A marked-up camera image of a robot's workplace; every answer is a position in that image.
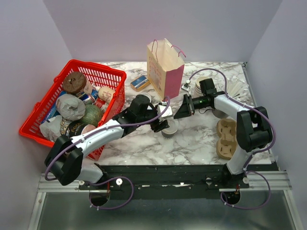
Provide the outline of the white plastic cup lid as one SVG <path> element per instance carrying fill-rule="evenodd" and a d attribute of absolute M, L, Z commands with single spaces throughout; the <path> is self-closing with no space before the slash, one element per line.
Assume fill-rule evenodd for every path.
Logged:
<path fill-rule="evenodd" d="M 167 120 L 167 123 L 169 125 L 169 127 L 168 127 L 169 129 L 172 129 L 172 130 L 177 129 L 178 130 L 179 123 L 178 123 L 177 120 L 170 118 L 170 119 Z"/>

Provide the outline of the black paper coffee cup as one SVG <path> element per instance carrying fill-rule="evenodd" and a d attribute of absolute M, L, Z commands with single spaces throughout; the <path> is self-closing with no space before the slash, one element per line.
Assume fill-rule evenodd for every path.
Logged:
<path fill-rule="evenodd" d="M 177 133 L 177 129 L 163 129 L 161 133 L 164 138 L 172 138 Z"/>

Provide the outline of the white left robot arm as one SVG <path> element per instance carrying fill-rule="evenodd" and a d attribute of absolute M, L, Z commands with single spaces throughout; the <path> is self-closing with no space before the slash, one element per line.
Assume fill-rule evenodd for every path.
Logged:
<path fill-rule="evenodd" d="M 79 180 L 90 183 L 95 189 L 102 189 L 106 185 L 103 170 L 96 164 L 83 164 L 84 158 L 105 144 L 125 137 L 140 126 L 149 124 L 154 132 L 167 128 L 167 122 L 161 122 L 159 118 L 170 107 L 170 98 L 164 98 L 161 104 L 165 109 L 160 112 L 148 97 L 139 94 L 129 107 L 102 126 L 71 138 L 66 135 L 57 138 L 45 159 L 45 179 L 58 180 L 61 185 Z"/>

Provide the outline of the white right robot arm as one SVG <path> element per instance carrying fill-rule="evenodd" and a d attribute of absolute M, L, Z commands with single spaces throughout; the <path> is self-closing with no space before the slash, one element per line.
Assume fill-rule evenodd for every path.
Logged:
<path fill-rule="evenodd" d="M 238 147 L 226 164 L 227 172 L 221 175 L 222 185 L 230 188 L 237 184 L 237 174 L 243 173 L 252 153 L 273 141 L 267 111 L 262 106 L 254 108 L 234 102 L 224 91 L 217 91 L 212 79 L 200 81 L 200 87 L 203 96 L 192 98 L 184 94 L 182 105 L 175 113 L 174 119 L 189 117 L 198 109 L 211 107 L 236 120 Z"/>

